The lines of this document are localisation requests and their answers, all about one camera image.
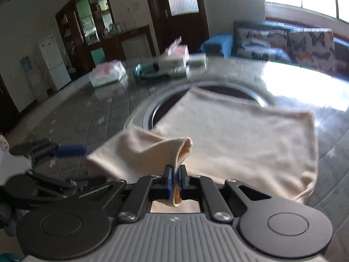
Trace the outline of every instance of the beige cloth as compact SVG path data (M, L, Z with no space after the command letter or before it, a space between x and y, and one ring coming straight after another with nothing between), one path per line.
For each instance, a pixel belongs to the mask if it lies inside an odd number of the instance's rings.
M189 175L209 176L221 184L236 178L304 203L315 186L318 151L312 113L263 108L250 100L192 88L151 132L131 125L87 158L129 183L185 160ZM193 201L178 208L154 202L152 211L199 208Z
M189 175L223 184L235 178L265 192L305 203L317 179L318 148L311 112L261 107L192 88L153 132L193 141Z
M166 164L178 167L190 153L188 137L165 139L151 132L130 125L110 138L87 156L89 173L98 169L112 179L125 179L127 183L150 174L163 174ZM180 203L178 188L173 190L171 205Z

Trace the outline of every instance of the white wall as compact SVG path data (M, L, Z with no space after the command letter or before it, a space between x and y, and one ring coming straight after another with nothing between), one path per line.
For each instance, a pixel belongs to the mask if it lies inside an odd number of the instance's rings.
M233 32L234 20L264 21L264 0L204 0L210 36Z
M126 22L128 28L150 25L151 36L155 46L156 54L159 48L156 41L153 22L147 0L109 0L114 15L115 22Z
M0 74L17 109L22 111L33 100L20 60L29 56L33 70L41 73L35 60L37 41L54 34L64 62L64 45L55 14L69 0L10 0L0 7Z
M55 19L55 14L68 1L10 0L0 7L0 74L19 111L22 111L34 101L34 96L27 85L26 76L20 66L20 60L28 55L33 70L40 72L34 53L37 41L54 34L63 60L65 64L68 64ZM140 8L138 10L132 8L133 2L139 2ZM154 45L158 52L147 0L110 0L110 3L116 21L126 21L129 27L133 26L133 19L130 19L127 12L127 7L129 7L133 12L136 26L151 25ZM49 88L44 80L43 86L46 89Z

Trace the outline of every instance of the refrigerator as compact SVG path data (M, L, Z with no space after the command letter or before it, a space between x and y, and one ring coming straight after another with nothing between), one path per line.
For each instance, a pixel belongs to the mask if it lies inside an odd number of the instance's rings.
M59 91L71 78L64 65L61 53L58 49L54 35L49 36L39 43L41 64L45 64L44 74L53 91Z

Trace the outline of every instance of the blue gripper pad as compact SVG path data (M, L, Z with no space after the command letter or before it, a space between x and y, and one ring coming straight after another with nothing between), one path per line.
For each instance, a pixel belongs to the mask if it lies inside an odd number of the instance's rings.
M83 156L87 152L86 148L82 145L58 147L53 151L53 155L56 157L70 157L70 156Z

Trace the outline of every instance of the screw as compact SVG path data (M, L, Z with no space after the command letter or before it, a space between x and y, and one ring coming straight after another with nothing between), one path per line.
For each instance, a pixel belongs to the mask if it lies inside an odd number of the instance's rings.
M227 212L217 212L213 215L217 221L228 221L231 219L231 215Z
M136 215L132 212L121 212L119 218L124 221L132 221L135 219Z

